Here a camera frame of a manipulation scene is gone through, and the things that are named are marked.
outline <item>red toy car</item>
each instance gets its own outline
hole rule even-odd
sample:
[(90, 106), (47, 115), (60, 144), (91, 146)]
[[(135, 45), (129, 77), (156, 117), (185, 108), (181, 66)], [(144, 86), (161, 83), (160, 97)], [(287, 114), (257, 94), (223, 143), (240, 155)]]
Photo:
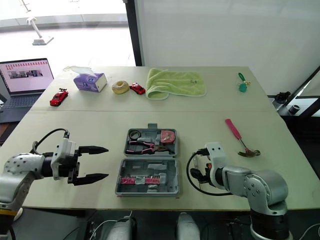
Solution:
[(140, 86), (137, 82), (132, 83), (130, 85), (130, 88), (139, 95), (144, 94), (146, 92), (146, 90), (142, 86)]
[(59, 106), (62, 101), (68, 96), (67, 89), (64, 88), (59, 88), (60, 91), (58, 91), (50, 100), (50, 105), (51, 106)]

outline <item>laptop screen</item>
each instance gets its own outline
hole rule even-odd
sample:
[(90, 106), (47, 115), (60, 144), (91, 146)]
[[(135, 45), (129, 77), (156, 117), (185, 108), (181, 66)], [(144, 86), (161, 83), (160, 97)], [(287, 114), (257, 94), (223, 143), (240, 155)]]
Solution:
[(54, 79), (46, 58), (0, 62), (9, 94), (43, 92)]

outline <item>purple tissue box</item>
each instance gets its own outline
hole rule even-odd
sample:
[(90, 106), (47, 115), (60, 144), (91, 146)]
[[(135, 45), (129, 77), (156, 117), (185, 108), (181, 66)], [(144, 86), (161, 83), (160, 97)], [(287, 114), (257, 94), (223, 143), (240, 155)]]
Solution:
[(80, 90), (99, 93), (107, 84), (107, 79), (104, 73), (95, 73), (94, 75), (79, 74), (73, 81)]

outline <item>tool case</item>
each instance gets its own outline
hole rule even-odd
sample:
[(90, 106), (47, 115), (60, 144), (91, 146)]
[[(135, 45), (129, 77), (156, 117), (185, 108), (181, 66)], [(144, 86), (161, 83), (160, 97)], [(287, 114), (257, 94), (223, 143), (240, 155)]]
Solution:
[[(126, 150), (142, 151), (148, 147), (130, 145), (130, 133), (138, 131), (139, 138), (150, 139), (155, 145), (163, 145), (169, 151), (155, 151), (153, 154), (128, 154)], [(174, 132), (173, 143), (160, 143), (161, 131)], [(131, 128), (126, 136), (124, 158), (115, 186), (118, 196), (176, 196), (178, 183), (178, 136), (175, 129), (161, 129), (156, 123), (149, 123), (148, 128)]]

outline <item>keychain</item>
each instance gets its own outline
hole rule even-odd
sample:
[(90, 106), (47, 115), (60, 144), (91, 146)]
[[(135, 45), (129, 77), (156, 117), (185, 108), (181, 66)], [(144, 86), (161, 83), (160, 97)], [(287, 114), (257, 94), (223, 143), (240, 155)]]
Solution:
[(247, 91), (247, 85), (249, 86), (251, 84), (251, 82), (247, 81), (241, 72), (238, 72), (238, 75), (241, 78), (241, 80), (243, 81), (243, 83), (241, 83), (239, 85), (239, 91), (242, 93), (245, 93)]

